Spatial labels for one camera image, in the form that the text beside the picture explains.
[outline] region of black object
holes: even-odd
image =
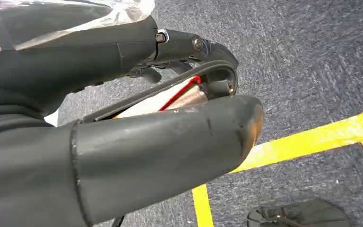
[[[253,209],[247,216],[247,227],[350,227],[350,222],[340,208],[315,199]]]
[[[125,216],[121,216],[120,218],[115,218],[112,222],[111,227],[120,227],[123,223]]]
[[[0,227],[91,226],[221,176],[247,157],[263,117],[251,96],[109,119],[194,75],[204,83],[227,81],[235,93],[238,62],[224,46],[158,31],[152,17],[25,41],[109,12],[105,5],[68,3],[25,1],[31,5],[16,8],[0,1],[0,29],[9,36],[0,39]],[[165,42],[156,41],[158,33]],[[54,128],[43,120],[70,92],[152,67],[182,74],[83,121]]]

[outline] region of plastic wrap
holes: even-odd
[[[23,50],[73,32],[138,22],[154,0],[0,0],[0,51]]]

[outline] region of black cable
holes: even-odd
[[[124,216],[121,216],[120,218],[115,218],[113,220],[113,223],[112,223],[111,227],[120,227],[123,220],[124,220]]]

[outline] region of yellow tape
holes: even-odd
[[[209,198],[207,186],[205,184],[196,187],[192,190],[195,213],[197,214],[197,224],[200,227],[213,227],[211,207],[209,205]]]
[[[243,163],[231,173],[265,166],[354,143],[363,144],[363,113],[292,136],[253,147]],[[199,227],[213,227],[206,185],[192,190]]]

